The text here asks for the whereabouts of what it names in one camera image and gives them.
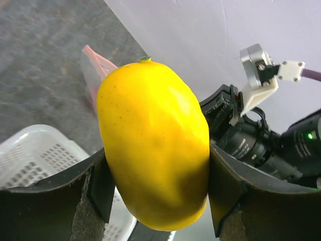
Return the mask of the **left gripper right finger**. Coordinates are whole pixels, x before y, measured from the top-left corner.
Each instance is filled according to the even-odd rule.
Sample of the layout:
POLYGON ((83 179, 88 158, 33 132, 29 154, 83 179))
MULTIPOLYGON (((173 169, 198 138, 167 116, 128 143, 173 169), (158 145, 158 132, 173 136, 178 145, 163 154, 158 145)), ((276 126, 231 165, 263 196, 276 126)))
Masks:
POLYGON ((265 175, 210 146, 208 190, 220 240, 320 240, 320 190, 265 175))

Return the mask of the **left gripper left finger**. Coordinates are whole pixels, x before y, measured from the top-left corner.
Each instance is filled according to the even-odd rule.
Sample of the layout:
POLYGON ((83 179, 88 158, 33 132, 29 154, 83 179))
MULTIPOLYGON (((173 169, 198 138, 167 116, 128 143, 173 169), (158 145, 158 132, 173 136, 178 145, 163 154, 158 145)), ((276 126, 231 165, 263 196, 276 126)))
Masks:
POLYGON ((115 184, 105 152, 1 191, 1 240, 102 240, 115 184))

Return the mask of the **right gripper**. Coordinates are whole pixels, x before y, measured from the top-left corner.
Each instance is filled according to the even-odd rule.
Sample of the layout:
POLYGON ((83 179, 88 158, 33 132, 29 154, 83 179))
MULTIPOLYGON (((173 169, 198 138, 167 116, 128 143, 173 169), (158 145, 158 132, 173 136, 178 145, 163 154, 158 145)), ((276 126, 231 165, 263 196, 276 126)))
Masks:
POLYGON ((208 123, 210 139, 219 141, 232 128, 230 123, 239 117, 243 106, 242 95, 234 85, 221 85, 212 95, 200 102, 201 111, 208 123))

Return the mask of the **yellow mango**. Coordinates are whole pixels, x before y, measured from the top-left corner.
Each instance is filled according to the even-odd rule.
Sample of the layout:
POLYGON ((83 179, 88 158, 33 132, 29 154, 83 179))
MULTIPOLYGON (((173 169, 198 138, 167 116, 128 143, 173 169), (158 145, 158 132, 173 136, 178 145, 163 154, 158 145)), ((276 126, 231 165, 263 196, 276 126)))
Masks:
POLYGON ((196 222, 206 207, 210 140, 191 89, 144 57, 107 75, 96 104, 107 163, 129 212, 161 231, 196 222))

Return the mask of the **clear zip top bag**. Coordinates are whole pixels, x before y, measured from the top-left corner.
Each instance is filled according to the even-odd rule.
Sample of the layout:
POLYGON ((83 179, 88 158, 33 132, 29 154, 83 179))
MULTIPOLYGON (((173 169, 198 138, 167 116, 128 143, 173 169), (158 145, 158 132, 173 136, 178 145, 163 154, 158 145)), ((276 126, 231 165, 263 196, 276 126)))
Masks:
POLYGON ((93 109, 97 112, 97 91, 107 75, 117 69, 111 61, 94 52, 86 45, 80 54, 80 66, 86 82, 85 93, 93 109))

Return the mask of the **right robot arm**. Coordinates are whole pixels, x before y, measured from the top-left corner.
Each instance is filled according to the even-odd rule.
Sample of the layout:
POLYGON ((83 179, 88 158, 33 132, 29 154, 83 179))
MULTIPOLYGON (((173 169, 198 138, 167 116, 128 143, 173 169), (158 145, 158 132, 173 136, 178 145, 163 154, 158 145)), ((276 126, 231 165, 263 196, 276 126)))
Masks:
POLYGON ((252 110, 260 116, 257 121, 240 115, 242 97, 237 87, 223 84, 200 103, 211 143, 267 175, 320 189, 320 110, 278 134, 262 109, 252 110))

